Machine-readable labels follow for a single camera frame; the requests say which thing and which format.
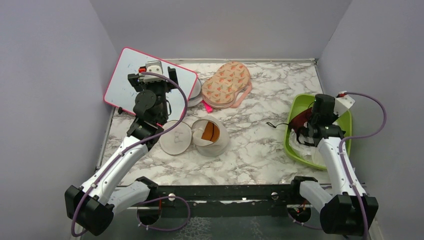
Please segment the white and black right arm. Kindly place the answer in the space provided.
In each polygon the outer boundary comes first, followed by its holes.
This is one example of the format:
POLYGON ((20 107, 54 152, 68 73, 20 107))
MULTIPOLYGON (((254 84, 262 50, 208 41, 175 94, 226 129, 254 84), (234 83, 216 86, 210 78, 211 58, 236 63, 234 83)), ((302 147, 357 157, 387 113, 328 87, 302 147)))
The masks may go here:
POLYGON ((317 94, 311 107, 288 123, 297 137, 311 142, 303 145, 317 148, 326 165, 333 194, 329 194, 311 177, 296 177, 288 190, 289 199, 300 204, 307 200, 318 212, 321 229, 327 234, 361 236, 367 239, 379 204, 369 196, 356 177, 349 160, 346 142, 351 136, 334 122, 355 103, 354 92, 342 91, 337 96, 317 94))

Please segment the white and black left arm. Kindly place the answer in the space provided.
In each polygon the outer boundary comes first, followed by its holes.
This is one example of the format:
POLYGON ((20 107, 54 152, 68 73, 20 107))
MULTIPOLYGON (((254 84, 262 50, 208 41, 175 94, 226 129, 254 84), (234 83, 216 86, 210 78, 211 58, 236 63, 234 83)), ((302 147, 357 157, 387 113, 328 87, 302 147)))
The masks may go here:
POLYGON ((128 74, 127 79, 135 89, 135 119, 112 157, 92 177, 80 186, 71 185, 64 193, 66 214, 71 222, 71 235, 80 237, 86 232, 98 236, 111 224, 114 215, 139 200, 152 205, 157 191, 147 184, 136 182, 115 192, 117 185, 131 167, 158 142, 161 135, 179 125, 187 113, 184 106, 179 120, 163 129, 172 113, 166 94, 177 89, 183 103, 188 103, 178 84, 176 69, 168 67, 168 76, 141 66, 138 73, 128 74))

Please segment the black and orange bra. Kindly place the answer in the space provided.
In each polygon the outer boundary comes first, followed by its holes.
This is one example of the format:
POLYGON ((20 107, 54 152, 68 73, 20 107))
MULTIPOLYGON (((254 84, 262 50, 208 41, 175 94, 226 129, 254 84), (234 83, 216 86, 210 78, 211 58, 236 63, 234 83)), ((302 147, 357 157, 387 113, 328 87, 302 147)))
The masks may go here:
POLYGON ((219 127, 215 123, 208 121, 201 139, 215 143, 219 139, 220 135, 221 131, 219 127))

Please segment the white mesh laundry bag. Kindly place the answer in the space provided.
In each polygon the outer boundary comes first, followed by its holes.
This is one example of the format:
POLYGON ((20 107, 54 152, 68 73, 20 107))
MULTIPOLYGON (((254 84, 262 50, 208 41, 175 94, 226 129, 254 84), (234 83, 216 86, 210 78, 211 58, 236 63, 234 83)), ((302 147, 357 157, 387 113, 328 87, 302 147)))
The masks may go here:
POLYGON ((205 116, 192 125, 179 123, 171 131, 161 135, 158 142, 161 149, 172 156, 184 153, 193 145, 201 155, 216 157, 223 154, 230 145, 230 135, 221 121, 212 116, 205 116), (208 122, 213 122, 220 129, 220 137, 216 142, 201 139, 208 122))

